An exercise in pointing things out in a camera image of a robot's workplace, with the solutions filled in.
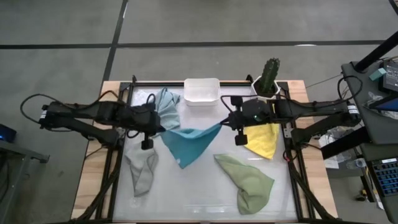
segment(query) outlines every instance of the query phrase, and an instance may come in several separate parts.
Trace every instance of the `towel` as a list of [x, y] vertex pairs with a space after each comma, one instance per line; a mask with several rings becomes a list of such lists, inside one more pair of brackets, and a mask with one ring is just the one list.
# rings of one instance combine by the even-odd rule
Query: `towel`
[[180, 95], [169, 92], [167, 88], [156, 93], [156, 112], [160, 116], [160, 125], [166, 130], [180, 126], [180, 116], [175, 107], [179, 101]]
[[254, 214], [267, 205], [274, 179], [259, 169], [243, 164], [227, 154], [214, 155], [217, 163], [238, 187], [240, 214]]
[[181, 169], [197, 159], [221, 129], [220, 124], [215, 124], [206, 130], [181, 129], [167, 130], [160, 134], [163, 143], [173, 154], [174, 159]]
[[244, 147], [264, 158], [272, 159], [274, 157], [279, 135], [279, 124], [245, 127], [244, 133], [248, 136], [248, 143]]
[[[167, 88], [161, 89], [155, 95], [155, 110], [160, 116], [160, 124], [166, 129], [180, 126], [180, 117], [175, 105], [180, 101], [180, 95], [171, 93]], [[141, 143], [134, 145], [125, 153], [130, 165], [134, 196], [142, 196], [150, 190], [154, 179], [154, 171], [159, 160], [154, 148], [141, 149]]]
[[134, 196], [139, 197], [148, 193], [159, 160], [155, 149], [142, 150], [141, 142], [138, 142], [129, 148], [125, 156], [130, 165]]

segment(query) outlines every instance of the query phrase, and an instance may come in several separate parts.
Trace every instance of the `plastic bag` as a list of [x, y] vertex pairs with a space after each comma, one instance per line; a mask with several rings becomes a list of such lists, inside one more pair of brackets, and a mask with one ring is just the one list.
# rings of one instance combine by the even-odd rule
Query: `plastic bag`
[[372, 93], [372, 92], [368, 92], [368, 95], [369, 95], [369, 101], [367, 101], [367, 102], [364, 103], [364, 105], [363, 105], [365, 108], [367, 108], [367, 109], [369, 109], [369, 110], [371, 110], [371, 111], [373, 111], [373, 112], [375, 112], [375, 113], [378, 113], [379, 115], [386, 116], [386, 117], [392, 118], [392, 119], [398, 119], [398, 112], [394, 112], [394, 111], [383, 111], [383, 110], [373, 110], [373, 109], [369, 108], [369, 105], [370, 105], [370, 104], [372, 104], [372, 103], [374, 103], [374, 102], [376, 102], [376, 101], [379, 101], [379, 100], [383, 99], [383, 97], [382, 97], [382, 96], [379, 96], [379, 95], [375, 95], [375, 94]]

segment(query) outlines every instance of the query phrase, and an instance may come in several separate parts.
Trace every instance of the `white container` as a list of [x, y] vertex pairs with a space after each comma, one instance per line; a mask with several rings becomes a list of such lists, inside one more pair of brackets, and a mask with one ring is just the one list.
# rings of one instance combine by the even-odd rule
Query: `white container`
[[184, 99], [188, 106], [217, 105], [220, 95], [217, 78], [187, 78], [184, 81]]
[[[256, 90], [254, 89], [254, 84], [255, 84], [260, 78], [261, 78], [261, 76], [257, 77], [257, 78], [253, 81], [253, 83], [251, 84], [251, 86], [250, 86], [250, 88], [251, 88], [251, 94], [252, 94], [252, 95], [256, 95], [256, 94], [257, 94]], [[275, 88], [276, 88], [276, 91], [275, 91], [275, 93], [274, 93], [274, 96], [272, 96], [272, 97], [257, 96], [257, 98], [258, 98], [259, 100], [274, 100], [274, 99], [276, 99], [276, 95], [278, 95], [279, 92], [280, 92], [280, 87], [279, 87], [279, 85], [277, 84], [276, 81], [274, 81], [274, 86], [275, 86]]]

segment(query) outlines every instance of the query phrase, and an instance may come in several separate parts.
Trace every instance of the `computer screen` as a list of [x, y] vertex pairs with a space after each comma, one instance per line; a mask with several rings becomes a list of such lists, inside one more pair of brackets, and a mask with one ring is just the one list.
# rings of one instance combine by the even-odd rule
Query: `computer screen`
[[369, 105], [369, 107], [375, 110], [398, 111], [398, 96], [388, 96]]

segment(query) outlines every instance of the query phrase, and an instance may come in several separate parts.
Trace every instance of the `potted cactus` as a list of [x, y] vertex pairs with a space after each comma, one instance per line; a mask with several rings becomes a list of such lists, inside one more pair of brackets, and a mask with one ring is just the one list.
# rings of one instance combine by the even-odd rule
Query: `potted cactus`
[[251, 91], [253, 95], [258, 95], [259, 100], [275, 99], [276, 95], [279, 94], [280, 88], [275, 81], [278, 75], [279, 64], [279, 59], [269, 59], [264, 66], [262, 75], [253, 81]]

